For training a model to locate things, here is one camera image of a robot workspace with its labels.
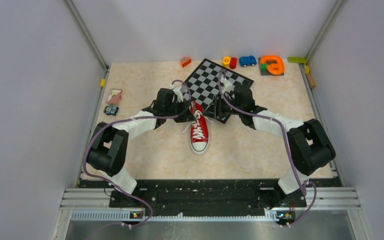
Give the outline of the red canvas sneaker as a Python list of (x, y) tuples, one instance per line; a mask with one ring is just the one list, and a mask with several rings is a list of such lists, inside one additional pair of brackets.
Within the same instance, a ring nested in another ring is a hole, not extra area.
[(210, 131), (208, 122), (213, 121), (204, 116), (203, 107), (196, 101), (192, 101), (189, 108), (194, 120), (189, 123), (181, 134), (189, 131), (189, 146), (196, 155), (203, 155), (210, 145)]

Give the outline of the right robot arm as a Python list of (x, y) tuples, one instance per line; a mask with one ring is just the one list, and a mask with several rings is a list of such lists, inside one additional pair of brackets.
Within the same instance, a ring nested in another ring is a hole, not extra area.
[(287, 206), (294, 198), (293, 193), (303, 190), (310, 176), (336, 157), (319, 120), (294, 120), (273, 113), (255, 103), (252, 90), (247, 85), (238, 85), (217, 94), (205, 113), (215, 120), (237, 115), (245, 126), (283, 139), (291, 167), (278, 180), (279, 189), (273, 192), (273, 200), (279, 206)]

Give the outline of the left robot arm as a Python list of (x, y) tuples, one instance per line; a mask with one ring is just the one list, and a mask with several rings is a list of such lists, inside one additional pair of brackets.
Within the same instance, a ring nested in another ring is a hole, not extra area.
[[(177, 123), (191, 121), (193, 115), (189, 107), (190, 102), (184, 99), (181, 86), (172, 86), (161, 88), (151, 105), (136, 115), (112, 123), (99, 123), (85, 150), (84, 172), (123, 191), (121, 200), (129, 207), (136, 206), (140, 202), (141, 194), (135, 190), (137, 181), (125, 168), (129, 141), (159, 128), (169, 119)], [(92, 175), (87, 166), (91, 166), (100, 174)]]

